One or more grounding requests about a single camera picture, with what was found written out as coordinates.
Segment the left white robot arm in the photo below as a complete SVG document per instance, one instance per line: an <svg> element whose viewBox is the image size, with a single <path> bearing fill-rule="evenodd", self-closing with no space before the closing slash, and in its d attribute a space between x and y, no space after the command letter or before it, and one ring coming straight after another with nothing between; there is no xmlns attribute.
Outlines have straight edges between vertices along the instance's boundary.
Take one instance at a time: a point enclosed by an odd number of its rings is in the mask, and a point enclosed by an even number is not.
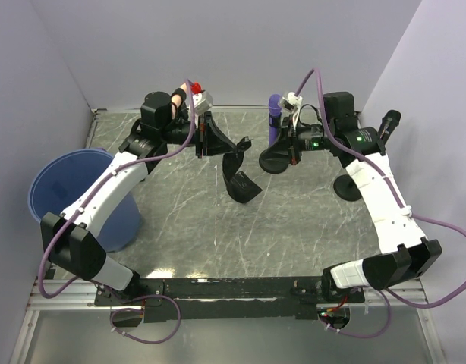
<svg viewBox="0 0 466 364"><path fill-rule="evenodd" d="M98 241L109 217L133 188L144 181L164 159L187 147L197 157L222 156L222 170L229 196L247 203L261 189L241 171L249 137L233 143L216 125L210 111L213 99L204 90L183 84L172 94L152 92L145 96L140 117L120 145L109 166L92 185L60 213L47 212L40 222L43 257L39 265L39 292L44 288L45 267L52 263L112 290L120 303L130 305L143 294L140 275L112 259Z"/></svg>

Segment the black trash bag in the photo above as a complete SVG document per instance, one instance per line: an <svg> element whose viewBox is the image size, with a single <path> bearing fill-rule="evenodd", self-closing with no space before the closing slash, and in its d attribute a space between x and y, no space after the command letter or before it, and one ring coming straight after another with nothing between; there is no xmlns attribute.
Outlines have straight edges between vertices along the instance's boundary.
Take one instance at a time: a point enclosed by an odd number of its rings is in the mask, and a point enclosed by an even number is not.
<svg viewBox="0 0 466 364"><path fill-rule="evenodd" d="M222 157L222 176L228 195L240 204L246 204L263 189L252 181L242 170L244 153L252 146L252 140L245 136L232 151L227 152Z"/></svg>

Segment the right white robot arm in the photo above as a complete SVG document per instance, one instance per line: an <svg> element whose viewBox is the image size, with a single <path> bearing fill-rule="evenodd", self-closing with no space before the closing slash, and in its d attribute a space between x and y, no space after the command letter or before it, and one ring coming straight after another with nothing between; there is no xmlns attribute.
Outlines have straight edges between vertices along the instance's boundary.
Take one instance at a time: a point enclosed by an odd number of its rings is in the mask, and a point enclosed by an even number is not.
<svg viewBox="0 0 466 364"><path fill-rule="evenodd" d="M358 126L349 92L324 95L326 124L301 122L301 103L294 93L270 96L269 146L260 154L260 167L280 174L298 164L303 152L330 151L346 171L335 179L336 195L345 201L364 201L380 250L375 256L324 269L324 298L338 302L351 288L384 290L419 278L439 258L442 247L438 240L427 238L411 217L410 207L394 196L398 188L386 153L387 133Z"/></svg>

